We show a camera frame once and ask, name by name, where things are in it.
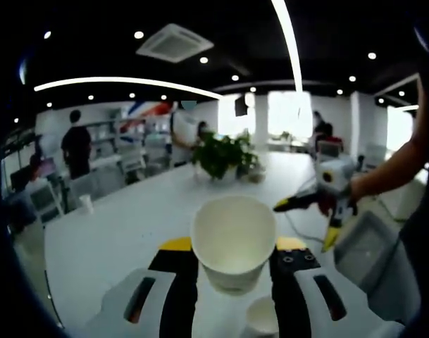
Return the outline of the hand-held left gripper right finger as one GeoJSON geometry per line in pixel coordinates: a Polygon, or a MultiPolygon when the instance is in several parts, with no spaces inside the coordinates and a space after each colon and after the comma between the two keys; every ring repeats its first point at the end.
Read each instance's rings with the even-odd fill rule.
{"type": "Polygon", "coordinates": [[[281,337],[398,337],[404,326],[368,306],[366,294],[333,265],[321,266],[295,237],[278,237],[269,258],[281,337]]]}

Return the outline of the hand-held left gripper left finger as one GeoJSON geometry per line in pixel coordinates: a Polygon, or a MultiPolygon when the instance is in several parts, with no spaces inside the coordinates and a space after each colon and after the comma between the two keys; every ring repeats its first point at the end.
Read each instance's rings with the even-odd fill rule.
{"type": "Polygon", "coordinates": [[[199,262],[189,237],[162,244],[148,268],[131,272],[103,296],[84,337],[191,337],[199,262]]]}

